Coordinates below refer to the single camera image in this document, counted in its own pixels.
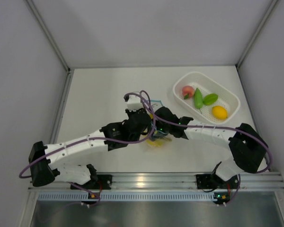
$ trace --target white plastic basket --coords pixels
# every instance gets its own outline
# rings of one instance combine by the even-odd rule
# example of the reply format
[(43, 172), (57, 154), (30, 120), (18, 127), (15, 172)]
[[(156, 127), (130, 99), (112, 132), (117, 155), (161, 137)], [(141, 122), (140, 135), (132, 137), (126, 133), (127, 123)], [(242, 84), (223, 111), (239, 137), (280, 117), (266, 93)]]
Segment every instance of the white plastic basket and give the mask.
[[(200, 110), (195, 108), (194, 98), (184, 100), (182, 87), (186, 85), (192, 86), (194, 89), (199, 88), (203, 97), (211, 93), (216, 93), (219, 98), (212, 105), (203, 105), (201, 113)], [(176, 101), (181, 106), (186, 108), (199, 120), (204, 119), (212, 124), (224, 124), (228, 122), (236, 114), (241, 105), (239, 98), (235, 94), (200, 72), (190, 72), (183, 76), (174, 85), (173, 92)], [(212, 108), (216, 105), (223, 106), (227, 110), (228, 118), (219, 120), (213, 116)]]

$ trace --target black robotic joint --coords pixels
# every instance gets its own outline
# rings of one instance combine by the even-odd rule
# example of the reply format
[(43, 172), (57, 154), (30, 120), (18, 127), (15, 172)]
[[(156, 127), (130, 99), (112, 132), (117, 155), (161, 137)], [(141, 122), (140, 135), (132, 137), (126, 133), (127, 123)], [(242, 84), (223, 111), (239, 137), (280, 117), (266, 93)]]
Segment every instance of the black robotic joint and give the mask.
[[(242, 123), (237, 129), (256, 137), (267, 146), (264, 140), (249, 124)], [(266, 149), (254, 139), (240, 132), (237, 132), (229, 141), (229, 148), (237, 166), (247, 173), (256, 173), (266, 154)]]
[[(106, 138), (122, 141), (138, 141), (141, 134), (143, 134), (151, 123), (151, 117), (143, 108), (135, 112), (130, 112), (126, 109), (125, 112), (128, 115), (128, 120), (110, 123), (100, 129), (100, 132), (103, 132)], [(108, 140), (105, 141), (105, 144), (108, 145), (108, 151), (127, 146), (127, 144)]]
[[(178, 118), (175, 114), (173, 114), (165, 106), (158, 109), (155, 112), (155, 114), (156, 114), (156, 116), (158, 116), (158, 117), (160, 117), (160, 118), (162, 118), (166, 121), (173, 122), (175, 124), (187, 125), (190, 121), (194, 120), (192, 117)], [(176, 138), (187, 139), (187, 136), (184, 133), (184, 130), (187, 129), (187, 127), (180, 127), (180, 126), (171, 125), (171, 124), (165, 123), (165, 122), (160, 121), (160, 120), (158, 120), (156, 122), (156, 127), (157, 127), (157, 129), (162, 129), (162, 132), (169, 133)]]
[(215, 189), (236, 189), (238, 187), (238, 177), (233, 176), (228, 181), (223, 181), (215, 174), (197, 174), (197, 188), (203, 190)]
[[(76, 183), (76, 185), (81, 186), (82, 188), (88, 189), (88, 190), (111, 190), (111, 183), (113, 181), (113, 176), (108, 174), (99, 174), (97, 175), (97, 180), (91, 179), (90, 181), (86, 182), (83, 185), (79, 185)], [(72, 190), (78, 190), (78, 188), (71, 185)]]
[[(42, 141), (35, 143), (28, 157), (29, 163), (45, 155), (45, 149), (47, 149), (47, 147), (44, 146)], [(56, 175), (60, 174), (58, 171), (52, 171), (50, 169), (48, 161), (49, 160), (44, 158), (30, 167), (34, 187), (47, 185), (55, 180)]]

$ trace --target white table surface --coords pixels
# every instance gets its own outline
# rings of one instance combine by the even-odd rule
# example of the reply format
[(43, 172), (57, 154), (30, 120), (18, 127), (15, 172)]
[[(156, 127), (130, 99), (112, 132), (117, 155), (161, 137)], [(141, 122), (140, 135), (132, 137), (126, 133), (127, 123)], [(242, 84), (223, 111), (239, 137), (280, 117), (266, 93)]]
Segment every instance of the white table surface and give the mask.
[[(239, 111), (226, 126), (238, 127), (244, 122), (254, 127), (235, 66), (76, 69), (58, 142), (72, 140), (108, 123), (127, 119), (123, 96), (142, 89), (149, 93), (151, 99), (161, 100), (178, 117), (194, 117), (177, 104), (172, 93), (175, 82), (191, 71), (204, 73), (240, 99)], [(199, 140), (173, 138), (162, 148), (151, 148), (143, 142), (97, 153), (90, 163), (98, 172), (209, 172), (229, 157), (231, 152), (225, 148)], [(265, 166), (263, 161), (259, 169)]]

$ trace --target gray wall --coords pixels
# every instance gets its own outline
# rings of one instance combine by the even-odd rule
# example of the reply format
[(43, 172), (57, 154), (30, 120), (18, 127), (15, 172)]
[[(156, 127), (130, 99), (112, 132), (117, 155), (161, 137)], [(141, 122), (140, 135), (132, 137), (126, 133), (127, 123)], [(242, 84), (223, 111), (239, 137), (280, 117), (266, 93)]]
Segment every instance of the gray wall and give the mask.
[(71, 67), (237, 63), (270, 0), (34, 0)]
[(284, 177), (284, 0), (241, 67), (260, 132)]
[(0, 0), (0, 227), (17, 223), (28, 180), (18, 174), (48, 141), (65, 71), (23, 0)]

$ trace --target yellow object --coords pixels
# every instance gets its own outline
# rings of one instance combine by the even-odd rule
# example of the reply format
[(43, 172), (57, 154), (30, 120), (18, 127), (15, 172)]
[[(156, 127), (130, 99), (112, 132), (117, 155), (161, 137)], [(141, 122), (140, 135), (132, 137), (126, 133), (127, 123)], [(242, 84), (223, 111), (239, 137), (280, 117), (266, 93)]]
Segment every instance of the yellow object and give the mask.
[(220, 120), (224, 120), (227, 118), (227, 111), (224, 107), (217, 105), (213, 107), (213, 115)]
[(164, 140), (155, 140), (155, 141), (151, 141), (151, 140), (146, 140), (146, 142), (156, 148), (162, 147), (164, 144)]

